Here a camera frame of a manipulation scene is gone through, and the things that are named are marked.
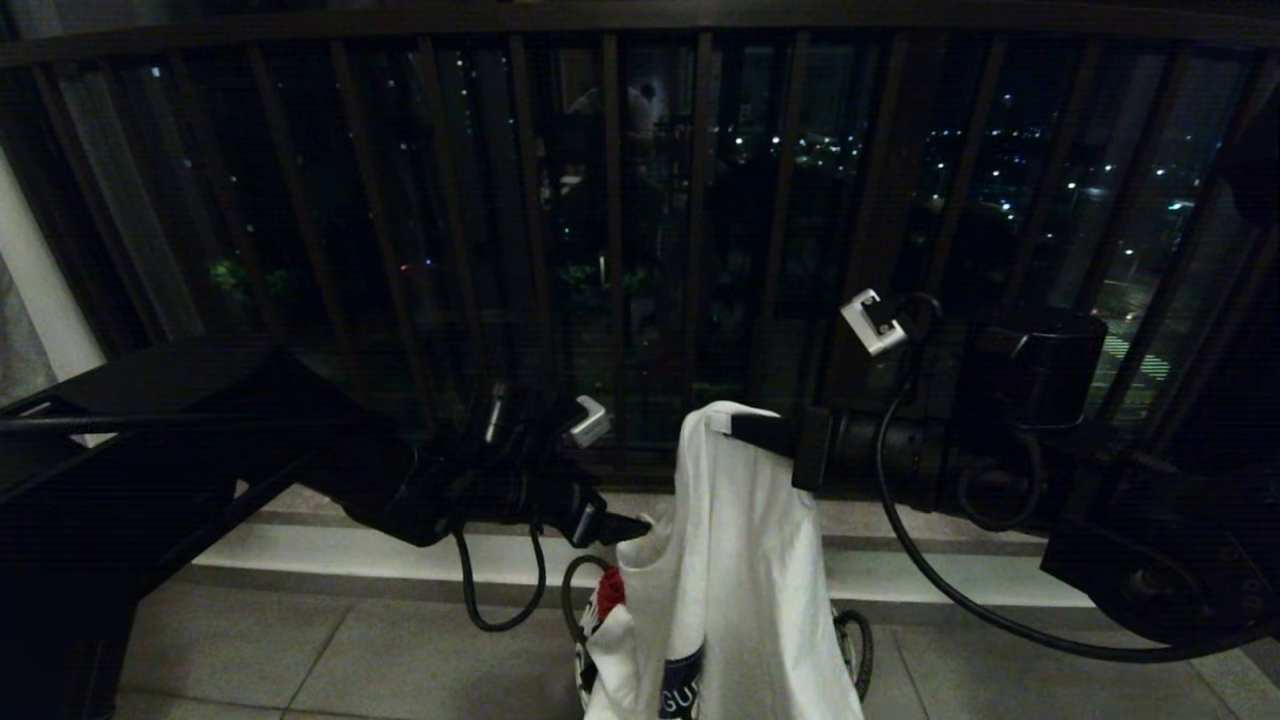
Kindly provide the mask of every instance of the crosswalk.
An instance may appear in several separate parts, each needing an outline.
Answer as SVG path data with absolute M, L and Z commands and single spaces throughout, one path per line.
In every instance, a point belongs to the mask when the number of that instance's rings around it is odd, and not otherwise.
M 1129 341 L 1123 337 L 1107 334 L 1107 338 L 1102 341 L 1102 351 L 1117 360 L 1124 360 L 1124 356 L 1129 352 Z M 1164 380 L 1169 377 L 1169 363 L 1155 355 L 1148 354 L 1143 357 L 1139 369 L 1156 380 Z

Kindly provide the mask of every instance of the glass panel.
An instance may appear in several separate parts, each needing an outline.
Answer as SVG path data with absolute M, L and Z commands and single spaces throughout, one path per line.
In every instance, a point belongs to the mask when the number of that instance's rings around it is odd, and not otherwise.
M 420 423 L 422 410 L 329 47 L 310 42 L 284 45 L 269 49 L 266 59 L 288 114 L 307 202 L 346 309 L 370 405 L 393 418 Z M 358 63 L 352 64 L 357 87 L 351 90 L 360 94 L 366 78 L 356 69 Z M 371 120 L 372 113 L 366 109 L 365 114 Z M 379 135 L 375 127 L 371 122 L 370 140 Z M 383 140 L 374 140 L 374 147 Z M 314 313 L 321 313 L 321 307 Z
M 420 56 L 416 49 L 349 51 L 374 170 L 388 208 L 397 290 L 410 306 L 436 411 L 445 423 L 461 420 L 474 380 L 467 370 L 477 365 L 461 311 L 457 259 L 440 192 L 436 128 L 426 104 Z M 387 361 L 398 368 L 393 372 L 404 373 L 412 383 L 403 351 L 389 350 L 388 355 Z M 412 384 L 404 389 L 413 391 Z M 404 401 L 416 402 L 416 395 Z
M 622 54 L 626 413 L 632 447 L 673 446 L 684 407 L 692 42 Z
M 714 51 L 714 159 L 700 268 L 694 404 L 744 400 L 751 328 L 769 251 L 787 73 L 785 45 L 723 42 Z
M 314 63 L 321 60 L 315 50 L 308 59 Z M 269 60 L 274 60 L 274 56 L 269 55 Z M 324 60 L 325 65 L 320 65 L 321 70 L 328 69 L 326 58 Z M 300 53 L 297 59 L 279 61 L 279 65 L 297 68 L 307 61 Z M 303 72 L 276 69 L 276 61 L 269 64 L 282 94 L 285 111 L 293 108 L 294 101 L 302 100 L 301 94 L 305 87 L 314 87 L 323 77 L 305 79 Z M 333 328 L 329 324 L 319 281 L 312 272 L 306 246 L 298 232 L 288 186 L 276 160 L 266 114 L 247 58 L 243 53 L 237 51 L 202 53 L 188 56 L 188 65 L 192 82 L 204 95 L 205 108 L 218 135 L 227 172 L 230 174 L 232 188 L 244 214 L 244 229 L 262 259 L 268 291 L 280 314 L 282 323 L 285 325 L 289 350 L 321 377 L 348 392 L 353 391 L 347 365 L 338 351 Z M 328 79 L 328 85 L 333 88 L 332 78 Z M 311 192 L 307 200 L 316 219 L 317 233 L 321 234 L 323 247 L 330 256 L 333 273 L 338 279 L 335 284 L 339 290 L 349 292 L 360 283 L 342 281 L 343 273 L 348 272 L 340 266 L 342 250 L 325 242 L 326 223 L 334 211 L 317 211 L 324 204 L 342 205 L 335 195 L 344 192 L 344 190 L 339 187 L 340 181 L 338 179 L 330 181 L 334 187 L 328 191 L 329 195 L 317 193 L 314 190 L 324 184 L 319 181 L 320 177 L 333 177 L 335 172 L 332 169 L 332 163 L 323 161 L 315 151 L 317 142 L 312 137 L 314 129 L 294 122 L 291 124 L 291 131 L 298 151 L 297 167 L 302 173 L 303 183 Z M 347 177 L 358 188 L 358 173 L 355 172 L 355 168 Z M 371 268 L 380 270 L 379 265 Z M 365 274 L 370 272 L 369 269 L 364 270 Z M 215 278 L 224 292 L 237 297 L 250 293 L 247 272 L 237 258 L 215 268 Z
M 1138 200 L 1125 219 L 1119 255 L 1093 309 L 1093 314 L 1107 323 L 1108 337 L 1089 388 L 1087 411 L 1102 402 L 1142 324 L 1160 277 L 1169 266 L 1171 252 L 1181 242 L 1183 224 L 1221 145 L 1243 72 L 1239 60 L 1193 59 L 1156 149 L 1155 164 L 1138 169 L 1142 173 Z M 1167 377 L 1169 363 L 1152 347 L 1134 380 L 1133 389 L 1138 392 L 1134 400 L 1140 402 L 1124 407 L 1114 423 L 1140 423 L 1155 389 Z
M 800 137 L 774 307 L 764 395 L 771 409 L 799 411 L 813 400 L 823 342 L 838 316 L 849 222 L 863 140 L 878 87 L 873 42 L 818 41 L 800 106 Z
M 138 167 L 100 70 L 59 78 L 68 111 L 129 261 L 138 269 L 143 291 L 169 337 L 201 334 L 205 328 L 183 284 L 178 259 L 170 249 L 155 209 L 147 202 Z
M 1166 60 L 1151 50 L 1103 53 L 1021 300 L 1059 307 L 1075 301 Z
M 1211 65 L 1201 65 L 1202 72 L 1207 70 Z M 1229 69 L 1220 68 L 1219 72 L 1228 72 Z M 1274 74 L 1268 78 L 1263 96 L 1270 95 L 1270 92 L 1280 83 L 1280 73 Z M 1196 86 L 1188 86 L 1189 92 L 1196 92 Z M 1212 105 L 1206 106 L 1202 110 L 1221 110 L 1229 113 L 1234 108 L 1234 99 L 1221 99 L 1225 105 Z M 1215 123 L 1216 118 L 1202 118 L 1208 123 Z M 1196 149 L 1196 135 L 1194 127 L 1183 126 L 1185 129 L 1190 131 L 1185 135 L 1190 135 L 1192 140 L 1183 141 L 1189 143 L 1184 145 L 1185 151 L 1194 152 Z M 1178 149 L 1180 143 L 1176 142 L 1176 132 L 1171 131 L 1166 133 L 1170 138 L 1170 145 L 1172 149 Z M 1199 146 L 1199 154 L 1206 152 L 1204 145 L 1208 143 L 1210 149 L 1207 152 L 1212 154 L 1212 147 L 1216 145 L 1213 137 L 1207 137 L 1202 140 Z M 1176 158 L 1162 158 L 1162 163 L 1167 163 L 1169 170 L 1166 176 L 1175 172 L 1172 164 L 1178 161 Z M 1193 177 L 1190 178 L 1192 186 L 1196 186 L 1197 181 L 1202 181 L 1204 177 L 1203 167 L 1193 167 Z M 1162 182 L 1155 183 L 1158 190 L 1167 190 Z M 1156 340 L 1151 346 L 1151 352 L 1143 359 L 1142 373 L 1139 373 L 1138 379 L 1134 382 L 1133 387 L 1125 395 L 1124 405 L 1120 407 L 1116 423 L 1135 430 L 1138 424 L 1147 420 L 1148 410 L 1155 402 L 1158 395 L 1170 392 L 1171 388 L 1178 387 L 1187 374 L 1187 366 L 1192 361 L 1192 356 L 1204 334 L 1211 331 L 1213 313 L 1219 307 L 1219 302 L 1222 300 L 1222 291 L 1229 287 L 1231 282 L 1231 275 L 1235 269 L 1244 260 L 1245 252 L 1249 249 L 1249 243 L 1253 238 L 1253 225 L 1245 223 L 1235 210 L 1234 196 L 1231 193 L 1230 186 L 1221 183 L 1222 196 L 1213 205 L 1212 213 L 1201 220 L 1199 232 L 1199 245 L 1196 249 L 1196 254 L 1190 260 L 1187 269 L 1187 275 L 1183 282 L 1178 286 L 1174 295 L 1172 304 L 1165 315 L 1165 322 L 1161 323 L 1160 331 L 1156 333 Z M 1165 206 L 1167 213 L 1178 214 L 1178 222 L 1183 222 L 1183 208 L 1175 210 L 1167 210 L 1174 204 L 1185 204 L 1184 200 L 1171 200 L 1169 205 Z M 1157 215 L 1164 215 L 1158 210 L 1155 210 Z M 1135 270 L 1135 275 L 1142 270 Z
M 972 316 L 1004 293 L 1078 58 L 1078 44 L 1069 40 L 1009 44 L 942 278 L 950 318 Z M 946 140 L 946 132 L 940 128 L 931 140 Z
M 527 51 L 558 383 L 621 413 L 609 352 L 603 59 L 598 47 L 530 42 Z
M 991 38 L 982 35 L 956 35 L 947 46 L 933 105 L 934 129 L 924 145 L 914 202 L 908 217 L 906 242 L 893 272 L 893 290 L 897 292 L 915 290 L 928 272 L 942 209 L 948 201 L 956 165 L 964 151 L 974 94 L 982 79 L 989 45 Z
M 214 202 L 209 178 L 198 161 L 189 123 L 182 114 L 183 100 L 166 63 L 123 70 L 122 82 L 129 96 L 133 119 L 146 145 L 145 170 L 156 179 L 160 204 L 156 210 L 169 218 L 169 227 L 180 231 L 170 238 L 182 243 L 196 270 L 196 287 L 189 288 L 214 300 L 214 316 L 206 318 L 207 331 L 253 329 L 261 327 L 257 304 L 244 273 L 233 277 L 228 268 L 237 264 L 221 213 Z
M 494 49 L 436 55 L 485 348 L 495 373 L 531 382 L 539 325 L 507 55 Z M 461 313 L 458 319 L 465 320 Z M 465 322 L 458 329 L 470 333 Z

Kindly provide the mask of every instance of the black cable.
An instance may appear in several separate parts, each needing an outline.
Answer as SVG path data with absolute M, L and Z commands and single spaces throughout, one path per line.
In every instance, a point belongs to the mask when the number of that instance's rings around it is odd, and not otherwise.
M 584 555 L 581 557 L 575 557 L 568 568 L 564 569 L 564 582 L 561 583 L 561 612 L 564 614 L 564 624 L 568 625 L 568 634 L 573 638 L 577 644 L 586 644 L 586 634 L 582 633 L 582 626 L 577 624 L 577 619 L 573 618 L 573 575 L 577 569 L 586 564 L 595 565 L 605 573 L 609 571 L 609 564 L 594 555 Z
M 534 556 L 538 559 L 538 587 L 534 589 L 534 597 L 515 618 L 502 623 L 488 623 L 480 616 L 480 609 L 476 607 L 476 580 L 471 574 L 471 553 L 467 551 L 467 541 L 462 537 L 462 530 L 453 532 L 453 539 L 458 543 L 458 555 L 462 557 L 462 600 L 467 606 L 467 616 L 471 618 L 471 623 L 476 628 L 486 633 L 504 633 L 527 620 L 538 610 L 538 605 L 543 601 L 543 593 L 547 592 L 547 559 L 543 557 L 543 543 L 538 539 L 540 529 L 538 524 L 529 525 L 529 539 L 534 543 Z
M 847 644 L 845 625 L 852 620 L 858 623 L 858 629 L 863 635 L 863 651 L 858 655 L 858 671 L 854 675 L 854 689 L 858 691 L 858 700 L 867 700 L 867 691 L 872 687 L 872 670 L 876 665 L 876 641 L 872 637 L 872 624 L 865 615 L 856 610 L 846 610 L 836 615 L 836 632 L 841 635 L 841 643 Z
M 876 433 L 876 477 L 879 482 L 881 503 L 884 507 L 884 515 L 888 518 L 888 524 L 893 528 L 893 534 L 897 537 L 897 542 L 901 543 L 902 550 L 906 551 L 908 557 L 910 557 L 915 568 L 920 570 L 920 574 L 923 574 L 925 579 L 928 579 L 942 594 L 947 596 L 951 602 L 955 602 L 979 620 L 1023 639 L 1028 639 L 1033 643 L 1070 655 L 1078 655 L 1080 657 L 1089 657 L 1093 660 L 1106 660 L 1111 662 L 1181 662 L 1184 660 L 1194 660 L 1197 657 L 1225 652 L 1280 632 L 1280 618 L 1272 618 L 1248 629 L 1188 646 L 1170 646 L 1149 650 L 1103 647 L 1069 641 L 1037 630 L 1036 628 L 1023 625 L 1021 623 L 1010 620 L 998 612 L 993 612 L 978 605 L 969 598 L 969 596 L 951 587 L 950 583 L 938 575 L 937 570 L 933 569 L 933 565 L 929 565 L 929 561 L 924 559 L 924 553 L 922 553 L 920 548 L 915 546 L 911 536 L 902 525 L 902 519 L 897 514 L 897 507 L 893 503 L 893 497 L 888 489 L 888 480 L 884 475 L 884 436 L 887 434 L 890 423 L 893 420 L 893 415 L 897 413 L 899 405 L 902 404 L 902 398 L 905 398 L 910 392 L 911 382 L 913 379 L 909 379 L 902 383 L 902 388 L 899 391 L 897 397 L 893 398 L 892 405 L 890 405 L 888 410 L 884 413 L 884 418 L 881 420 L 879 429 Z
M 1016 433 L 1016 437 L 1018 442 L 1027 448 L 1027 459 L 1030 465 L 1030 488 L 1027 491 L 1027 500 L 1023 501 L 1021 509 L 1011 518 L 993 519 L 982 514 L 982 511 L 974 507 L 969 501 L 969 491 L 973 487 L 973 482 L 982 475 L 979 469 L 961 473 L 960 478 L 956 480 L 956 500 L 960 503 L 960 510 L 964 511 L 965 518 L 968 518 L 969 521 L 987 532 L 1002 533 L 1021 527 L 1021 524 L 1025 523 L 1039 506 L 1041 493 L 1044 488 L 1044 466 L 1043 460 L 1041 459 L 1039 441 L 1036 439 L 1036 436 L 1028 432 L 1019 432 Z M 989 465 L 989 468 L 998 466 L 998 464 Z

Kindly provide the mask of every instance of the white wall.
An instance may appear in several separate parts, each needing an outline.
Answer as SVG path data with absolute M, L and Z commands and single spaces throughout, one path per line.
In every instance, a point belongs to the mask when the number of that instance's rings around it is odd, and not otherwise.
M 0 150 L 0 256 L 58 380 L 106 361 Z

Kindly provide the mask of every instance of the wooden slat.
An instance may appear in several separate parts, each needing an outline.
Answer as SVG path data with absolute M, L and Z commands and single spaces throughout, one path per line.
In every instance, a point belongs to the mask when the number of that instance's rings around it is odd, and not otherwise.
M 462 220 L 462 199 L 458 196 L 458 174 L 453 167 L 452 135 L 444 117 L 444 95 L 440 91 L 440 73 L 435 61 L 435 44 L 430 37 L 419 40 L 419 70 L 422 76 L 428 111 L 431 114 L 431 135 L 435 138 L 435 160 L 440 188 L 444 195 L 445 213 L 449 220 L 449 234 L 453 238 L 453 255 L 457 264 L 458 284 L 462 288 L 462 314 L 467 320 L 467 336 L 475 361 L 483 372 L 489 372 L 489 354 L 485 350 L 484 331 L 480 325 L 480 304 L 476 300 L 475 274 L 471 272 L 471 246 L 467 242 L 467 229 Z
M 516 138 L 520 143 L 520 179 L 525 196 L 525 232 L 529 234 L 529 261 L 534 273 L 534 302 L 541 334 L 543 365 L 556 374 L 554 328 L 552 327 L 550 288 L 547 281 L 547 249 L 543 240 L 541 182 L 538 172 L 538 136 L 534 132 L 534 105 L 529 92 L 529 58 L 525 38 L 511 36 L 511 82 L 516 104 Z
M 250 290 L 253 292 L 253 302 L 262 316 L 262 324 L 266 325 L 276 342 L 284 345 L 284 325 L 275 307 L 275 301 L 271 300 L 257 243 L 250 237 L 239 197 L 232 188 L 230 170 L 227 169 L 221 143 L 218 142 L 218 135 L 209 120 L 204 97 L 191 81 L 191 72 L 187 69 L 187 61 L 182 53 L 169 55 L 169 69 L 173 70 L 174 82 L 177 82 L 178 92 L 182 95 L 182 114 L 187 118 L 192 135 L 196 137 L 198 161 L 214 190 L 214 199 L 221 211 L 227 232 L 232 236 L 232 242 L 244 261 Z
M 1187 77 L 1187 68 L 1190 65 L 1190 50 L 1181 47 L 1165 63 L 1165 70 L 1160 77 L 1160 86 L 1151 102 L 1151 111 L 1138 138 L 1138 146 L 1133 151 L 1129 167 L 1125 169 L 1120 187 L 1116 190 L 1116 200 L 1111 206 L 1111 214 L 1102 228 L 1089 269 L 1084 274 L 1080 290 L 1075 296 L 1074 309 L 1078 313 L 1089 313 L 1098 301 L 1102 284 L 1111 272 L 1116 251 L 1120 249 L 1121 233 L 1125 223 L 1133 214 L 1138 204 L 1138 196 L 1147 184 L 1151 165 L 1156 161 L 1156 151 L 1160 149 L 1160 140 L 1165 135 L 1165 126 L 1178 102 L 1178 92 L 1181 88 L 1183 78 Z
M 753 328 L 754 342 L 748 369 L 746 396 L 755 398 L 760 392 L 768 357 L 767 343 L 773 327 L 773 311 L 778 300 L 778 279 L 782 275 L 782 251 L 786 246 L 787 214 L 791 210 L 791 178 L 795 174 L 796 143 L 800 141 L 800 110 L 804 105 L 804 79 L 809 68 L 810 33 L 803 29 L 795 35 L 791 65 L 787 69 L 786 105 L 782 120 L 782 154 L 778 159 L 778 179 L 773 193 L 773 219 L 769 223 L 769 254 L 764 265 L 764 291 L 760 311 Z M 780 58 L 781 53 L 774 54 Z
M 955 179 L 947 191 L 946 209 L 942 211 L 942 225 L 938 229 L 938 240 L 933 245 L 928 263 L 928 275 L 924 281 L 924 291 L 938 295 L 942 288 L 942 277 L 947 272 L 947 259 L 951 256 L 951 245 L 955 241 L 956 227 L 960 224 L 960 213 L 969 202 L 969 183 L 973 181 L 974 165 L 978 163 L 978 151 L 982 150 L 982 141 L 987 135 L 987 118 L 991 115 L 991 102 L 996 97 L 996 87 L 1000 85 L 1000 70 L 1005 67 L 1005 54 L 1009 50 L 1009 40 L 996 36 L 987 49 L 987 61 L 982 69 L 982 79 L 978 83 L 978 92 L 974 96 L 973 114 L 969 115 L 969 128 L 965 135 L 964 149 L 960 151 L 960 163 L 955 172 Z
M 701 316 L 703 245 L 707 234 L 707 155 L 712 114 L 712 33 L 698 33 L 694 58 L 694 127 L 689 159 L 689 266 L 685 272 L 685 407 L 692 409 L 698 380 L 698 331 Z
M 1005 283 L 1004 301 L 1012 302 L 1021 296 L 1023 284 L 1027 282 L 1027 272 L 1030 269 L 1036 256 L 1036 245 L 1044 234 L 1044 220 L 1048 218 L 1048 209 L 1057 197 L 1059 184 L 1066 170 L 1066 154 L 1080 131 L 1080 118 L 1084 115 L 1084 104 L 1088 102 L 1089 91 L 1093 88 L 1093 76 L 1097 74 L 1098 61 L 1102 58 L 1102 44 L 1091 40 L 1080 59 L 1075 64 L 1075 73 L 1071 76 L 1071 90 L 1062 108 L 1062 119 L 1053 128 L 1053 140 L 1050 141 L 1048 159 L 1044 163 L 1044 174 L 1036 187 L 1036 196 L 1032 206 L 1027 211 L 1027 220 L 1018 236 L 1018 258 L 1009 273 Z
M 867 287 L 886 290 L 906 238 L 911 195 L 929 135 L 937 83 L 948 37 L 938 32 L 899 32 L 870 127 L 858 217 L 849 240 L 841 302 Z M 870 357 L 844 322 L 835 323 L 835 350 L 822 388 L 826 404 L 860 392 Z
M 129 151 L 129 158 L 133 160 L 134 169 L 138 172 L 138 179 L 142 182 L 142 193 L 155 213 L 160 232 L 164 236 L 164 243 L 177 260 L 182 282 L 191 296 L 201 324 L 206 331 L 214 329 L 218 327 L 215 320 L 218 310 L 214 307 L 212 299 L 209 295 L 207 283 L 202 282 L 205 273 L 200 266 L 200 260 L 192 252 L 191 243 L 186 242 L 187 233 L 178 225 L 177 218 L 170 211 L 172 204 L 165 200 L 164 183 L 156 177 L 155 167 L 159 163 L 159 158 L 152 156 L 146 140 L 142 137 L 142 124 L 138 122 L 133 104 L 129 102 L 120 72 L 109 63 L 100 63 L 99 68 L 102 72 L 102 83 L 106 87 L 108 99 L 115 117 L 119 119 L 120 129 L 124 135 L 124 145 Z
M 36 78 L 36 87 L 40 90 L 40 97 L 45 104 L 45 110 L 54 124 L 54 135 L 58 136 L 63 154 L 72 167 L 76 184 L 79 186 L 84 202 L 88 205 L 93 225 L 97 228 L 97 233 L 102 238 L 102 245 L 106 246 L 106 251 L 111 256 L 111 264 L 115 265 L 115 272 L 124 283 L 133 309 L 142 319 L 147 340 L 152 345 L 165 342 L 168 336 L 160 325 L 160 318 L 156 315 L 155 306 L 151 304 L 151 299 L 142 286 L 137 268 L 133 266 L 133 261 L 124 249 L 124 240 L 120 237 L 120 231 L 111 217 L 111 210 L 106 205 L 106 197 L 97 183 L 97 176 L 93 174 L 88 155 L 84 152 L 84 145 L 81 143 L 79 133 L 76 132 L 76 123 L 72 120 L 70 110 L 67 108 L 67 99 L 63 97 L 63 91 L 58 87 L 58 79 L 54 77 L 52 70 L 44 65 L 32 68 L 32 73 Z
M 381 183 L 378 181 L 374 151 L 369 143 L 369 123 L 365 120 L 365 108 L 360 86 L 351 72 L 347 45 L 342 40 L 329 42 L 329 56 L 333 60 L 334 74 L 342 90 L 342 104 L 347 113 L 347 128 L 351 131 L 352 143 L 356 149 L 356 164 L 360 167 L 360 178 L 364 183 L 365 197 L 369 200 L 369 211 L 374 219 L 374 234 L 378 236 L 383 272 L 387 274 L 387 290 L 390 292 L 392 305 L 396 307 L 396 320 L 399 324 L 404 356 L 408 359 L 410 375 L 413 378 L 413 388 L 417 391 L 419 401 L 422 404 L 428 432 L 435 432 L 438 421 L 435 396 L 431 392 L 431 379 L 422 361 L 417 334 L 413 332 L 413 316 L 410 313 L 408 300 L 404 297 L 404 286 L 399 274 L 401 258 L 396 252 L 396 240 L 392 237 L 392 229 L 388 224 L 387 201 L 383 196 Z
M 1222 133 L 1224 145 L 1229 145 L 1239 137 L 1245 122 L 1252 117 L 1253 108 L 1266 101 L 1267 94 L 1271 90 L 1271 77 L 1275 73 L 1275 68 L 1276 53 L 1274 51 L 1262 54 L 1254 60 L 1249 68 L 1244 87 L 1240 91 L 1239 101 L 1228 122 L 1226 131 Z M 1134 333 L 1133 342 L 1129 343 L 1129 350 L 1120 361 L 1116 377 L 1111 380 L 1111 386 L 1102 398 L 1102 405 L 1094 415 L 1097 420 L 1111 421 L 1124 405 L 1125 396 L 1129 395 L 1129 388 L 1133 387 L 1134 380 L 1138 378 L 1142 363 L 1146 360 L 1152 343 L 1156 341 L 1156 336 L 1160 333 L 1165 316 L 1172 306 L 1174 297 L 1178 295 L 1179 287 L 1196 261 L 1196 254 L 1203 242 L 1207 229 L 1206 218 L 1213 217 L 1217 204 L 1225 199 L 1225 195 L 1226 182 L 1216 172 L 1216 168 L 1213 168 L 1201 183 L 1196 208 L 1192 210 L 1190 217 L 1187 218 L 1187 224 L 1183 228 L 1183 238 L 1174 249 L 1169 266 L 1165 269 L 1165 274 L 1161 275 L 1160 284 L 1156 286 L 1156 292 L 1152 295 L 1151 302 L 1147 304 L 1146 313 L 1143 313 L 1142 324 L 1138 325 L 1138 332 Z
M 622 292 L 622 78 L 618 68 L 618 36 L 609 33 L 602 41 L 604 59 L 604 176 L 608 204 L 609 234 L 609 360 L 613 365 L 613 413 L 617 437 L 616 462 L 627 466 L 626 409 L 626 311 Z
M 347 311 L 338 295 L 338 287 L 333 282 L 333 270 L 329 266 L 329 256 L 325 255 L 320 242 L 320 233 L 315 225 L 315 217 L 307 202 L 306 186 L 302 183 L 302 173 L 298 172 L 298 152 L 293 146 L 293 132 L 289 129 L 289 119 L 284 113 L 284 102 L 280 101 L 280 92 L 275 81 L 271 79 L 271 70 L 266 67 L 266 58 L 262 49 L 252 45 L 247 50 L 250 67 L 253 70 L 253 81 L 257 83 L 257 94 L 262 100 L 262 110 L 266 114 L 266 127 L 271 133 L 271 146 L 275 149 L 275 160 L 280 165 L 280 176 L 284 178 L 284 187 L 289 193 L 289 205 L 293 208 L 293 219 L 298 225 L 298 234 L 302 245 L 307 250 L 307 260 L 311 263 L 311 273 L 320 286 L 320 297 L 324 301 L 329 324 L 333 327 L 334 340 L 338 341 L 338 350 L 347 364 L 347 373 L 351 383 L 366 402 L 369 401 L 369 384 L 365 380 L 365 372 L 356 354 L 356 343 L 351 336 L 351 325 L 347 323 Z
M 572 12 L 554 3 L 411 3 L 390 8 L 230 15 L 198 22 L 0 44 L 0 65 L 159 55 L 178 49 L 276 40 L 403 37 L 422 33 L 627 32 L 691 28 L 911 28 L 1189 40 L 1230 46 L 1280 46 L 1271 14 L 1156 8 L 1149 3 L 1079 0 L 604 0 Z
M 1194 356 L 1187 364 L 1183 382 L 1170 396 L 1167 407 L 1157 409 L 1153 432 L 1151 433 L 1151 452 L 1162 455 L 1174 439 L 1187 414 L 1196 406 L 1206 383 L 1212 377 L 1222 356 L 1230 350 L 1240 327 L 1240 320 L 1249 311 L 1249 305 L 1257 297 L 1263 284 L 1275 274 L 1277 246 L 1276 225 L 1257 228 L 1249 252 L 1236 268 L 1235 281 L 1229 284 L 1222 302 L 1208 323 L 1212 328 L 1197 347 Z

